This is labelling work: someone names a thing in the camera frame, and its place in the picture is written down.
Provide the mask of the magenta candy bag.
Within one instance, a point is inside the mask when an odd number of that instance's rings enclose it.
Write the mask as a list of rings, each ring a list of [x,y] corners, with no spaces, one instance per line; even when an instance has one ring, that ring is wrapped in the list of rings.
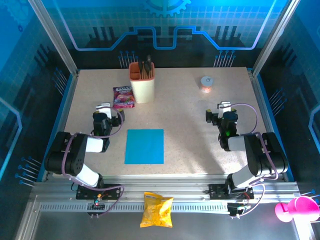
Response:
[[[113,88],[113,107],[116,109],[135,107],[135,98],[130,85]]]

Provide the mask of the small can orange label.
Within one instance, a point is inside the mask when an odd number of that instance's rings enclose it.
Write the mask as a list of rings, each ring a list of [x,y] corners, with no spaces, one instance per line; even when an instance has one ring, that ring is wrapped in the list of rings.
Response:
[[[200,80],[200,89],[204,93],[209,93],[212,90],[213,79],[209,76],[203,76]]]

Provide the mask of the beige utensil holder orange rim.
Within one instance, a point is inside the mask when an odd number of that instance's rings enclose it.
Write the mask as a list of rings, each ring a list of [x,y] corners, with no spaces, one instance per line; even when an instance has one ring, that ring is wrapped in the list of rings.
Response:
[[[143,69],[140,74],[139,63],[132,62],[129,67],[129,80],[135,102],[138,104],[151,103],[155,99],[155,66],[151,63],[149,76]]]

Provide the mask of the left small circuit board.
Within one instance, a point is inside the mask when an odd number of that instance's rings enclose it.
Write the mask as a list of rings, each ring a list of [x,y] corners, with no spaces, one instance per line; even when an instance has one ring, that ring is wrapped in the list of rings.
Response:
[[[104,203],[88,203],[87,204],[87,210],[93,210],[93,211],[102,211],[105,209]]]

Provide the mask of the small circuit board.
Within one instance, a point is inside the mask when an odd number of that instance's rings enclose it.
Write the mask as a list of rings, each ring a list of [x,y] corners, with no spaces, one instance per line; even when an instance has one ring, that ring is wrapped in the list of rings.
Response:
[[[87,210],[93,210],[93,211],[102,211],[105,209],[104,203],[88,203],[87,204]]]
[[[238,215],[242,215],[246,210],[251,208],[250,204],[242,204],[242,203],[227,203],[227,211],[231,217],[236,217]]]

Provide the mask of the right small circuit board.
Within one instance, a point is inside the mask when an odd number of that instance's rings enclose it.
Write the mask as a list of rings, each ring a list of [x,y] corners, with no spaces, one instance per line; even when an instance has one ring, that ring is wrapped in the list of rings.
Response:
[[[227,211],[231,217],[236,217],[238,215],[242,215],[246,210],[251,208],[250,204],[242,204],[242,203],[227,203]]]

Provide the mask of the yellow chips bag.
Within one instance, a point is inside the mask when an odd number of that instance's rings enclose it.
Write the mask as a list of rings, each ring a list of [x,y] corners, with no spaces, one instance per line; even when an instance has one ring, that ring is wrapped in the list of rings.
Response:
[[[153,192],[145,192],[144,211],[140,227],[172,228],[171,212],[173,201],[173,197],[163,197]]]

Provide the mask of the pink plastic cup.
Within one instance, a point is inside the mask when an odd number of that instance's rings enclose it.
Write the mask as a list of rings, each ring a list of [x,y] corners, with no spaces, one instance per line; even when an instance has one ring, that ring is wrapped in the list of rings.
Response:
[[[320,208],[317,202],[305,195],[296,197],[289,203],[278,203],[274,212],[276,217],[284,223],[293,219],[313,222],[320,217]]]

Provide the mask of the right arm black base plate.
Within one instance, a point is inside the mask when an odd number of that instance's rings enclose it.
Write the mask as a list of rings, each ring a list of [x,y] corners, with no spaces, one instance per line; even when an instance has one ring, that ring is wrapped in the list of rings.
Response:
[[[253,200],[255,197],[252,187],[231,189],[226,184],[209,184],[204,193],[211,200]]]

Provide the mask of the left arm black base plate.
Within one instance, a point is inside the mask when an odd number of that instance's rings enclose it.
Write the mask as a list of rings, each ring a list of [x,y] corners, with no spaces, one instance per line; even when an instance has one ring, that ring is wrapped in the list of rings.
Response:
[[[78,186],[75,198],[77,200],[117,200],[120,197],[121,188],[117,187],[110,190],[92,190],[84,186]]]

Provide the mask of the right aluminium corner post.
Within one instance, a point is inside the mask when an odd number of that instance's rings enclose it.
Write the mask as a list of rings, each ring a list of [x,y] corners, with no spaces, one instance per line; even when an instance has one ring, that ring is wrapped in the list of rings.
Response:
[[[254,66],[252,69],[252,76],[257,77],[266,63],[268,57],[272,53],[274,47],[276,46],[278,40],[284,33],[286,26],[288,25],[291,17],[293,16],[296,8],[298,7],[301,0],[288,0],[282,13],[280,14],[273,30],[271,31],[264,47],[262,48]]]

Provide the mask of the aluminium corner post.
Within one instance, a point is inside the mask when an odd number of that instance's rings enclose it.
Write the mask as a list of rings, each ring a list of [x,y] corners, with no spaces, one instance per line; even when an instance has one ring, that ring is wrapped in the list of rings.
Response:
[[[254,66],[252,69],[252,76],[257,77],[266,63],[268,57],[272,53],[274,47],[276,46],[278,40],[284,33],[286,26],[288,25],[291,17],[293,16],[296,8],[298,7],[301,0],[288,0],[282,13],[280,14],[273,30],[271,31],[264,47],[262,48]]]
[[[67,69],[73,77],[76,77],[78,74],[78,68],[43,2],[41,0],[28,0],[28,2],[59,53],[61,59],[65,63]]]

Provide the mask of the aluminium front frame rail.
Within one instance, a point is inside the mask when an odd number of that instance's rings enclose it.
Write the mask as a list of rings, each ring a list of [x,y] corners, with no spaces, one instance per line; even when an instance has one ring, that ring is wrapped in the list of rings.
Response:
[[[226,177],[224,174],[118,175],[105,176],[104,182],[124,186],[123,202],[140,202],[145,192],[174,197],[178,202],[199,202],[209,201],[205,190],[210,184],[224,184]],[[61,175],[53,175],[45,182],[35,183],[31,194],[43,202],[74,201],[76,193],[71,190],[71,184]],[[296,182],[266,180],[264,185],[264,203],[287,202],[300,194]]]

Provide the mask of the left aluminium corner post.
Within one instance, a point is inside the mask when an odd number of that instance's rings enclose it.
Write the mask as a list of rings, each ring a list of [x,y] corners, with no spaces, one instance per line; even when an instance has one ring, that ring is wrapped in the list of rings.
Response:
[[[41,0],[28,0],[28,2],[59,53],[61,59],[65,63],[67,69],[73,77],[76,77],[78,74],[78,68],[43,2]]]

